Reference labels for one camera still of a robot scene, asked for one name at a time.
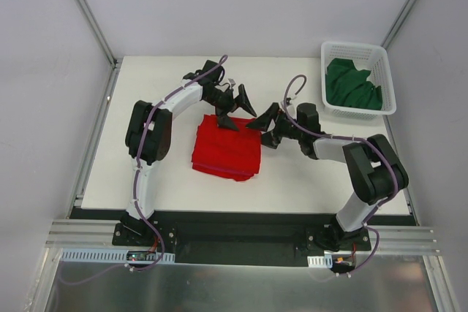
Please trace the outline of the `red t shirt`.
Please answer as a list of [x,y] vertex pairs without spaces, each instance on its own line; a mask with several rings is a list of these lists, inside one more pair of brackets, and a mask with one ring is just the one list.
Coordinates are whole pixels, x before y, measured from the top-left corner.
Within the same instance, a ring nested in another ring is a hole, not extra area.
[[261,133],[248,129],[249,119],[235,118],[238,132],[221,129],[215,115],[205,115],[197,128],[192,160],[199,159],[260,159]]
[[192,169],[220,178],[245,181],[260,171],[260,159],[193,159]]

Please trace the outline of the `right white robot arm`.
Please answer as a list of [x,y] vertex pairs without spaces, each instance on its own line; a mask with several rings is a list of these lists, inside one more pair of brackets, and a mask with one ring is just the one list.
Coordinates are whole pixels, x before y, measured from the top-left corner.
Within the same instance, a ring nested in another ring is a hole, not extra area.
[[353,193],[329,225],[314,235],[314,243],[321,249],[337,252],[348,248],[377,208],[409,184],[407,171],[385,135],[362,139],[326,134],[315,104],[299,104],[293,118],[286,108],[273,103],[246,127],[261,132],[261,144],[268,148],[278,148],[287,138],[297,141],[302,154],[310,159],[347,166]]

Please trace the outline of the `white plastic basket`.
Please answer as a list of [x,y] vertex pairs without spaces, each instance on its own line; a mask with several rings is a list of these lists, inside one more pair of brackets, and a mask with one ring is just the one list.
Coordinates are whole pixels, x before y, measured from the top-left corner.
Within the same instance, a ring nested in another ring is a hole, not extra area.
[[332,114],[372,119],[396,111],[388,54],[383,47],[322,43],[321,86],[323,104]]

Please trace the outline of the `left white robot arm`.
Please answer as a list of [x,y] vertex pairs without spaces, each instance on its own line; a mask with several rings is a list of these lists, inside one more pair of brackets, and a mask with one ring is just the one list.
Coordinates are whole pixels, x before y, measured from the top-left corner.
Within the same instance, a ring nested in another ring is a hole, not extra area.
[[153,216],[154,181],[161,161],[170,150],[173,121],[198,102],[206,102],[215,108],[215,122],[220,129],[238,132],[230,114],[241,108],[251,116],[257,114],[249,101],[245,86],[234,83],[221,89],[228,59],[223,55],[218,61],[207,60],[202,69],[183,76],[179,86],[155,102],[139,100],[135,103],[125,136],[125,146],[132,158],[132,196],[126,214],[135,220],[129,236],[141,246],[149,244],[155,228],[149,223]]

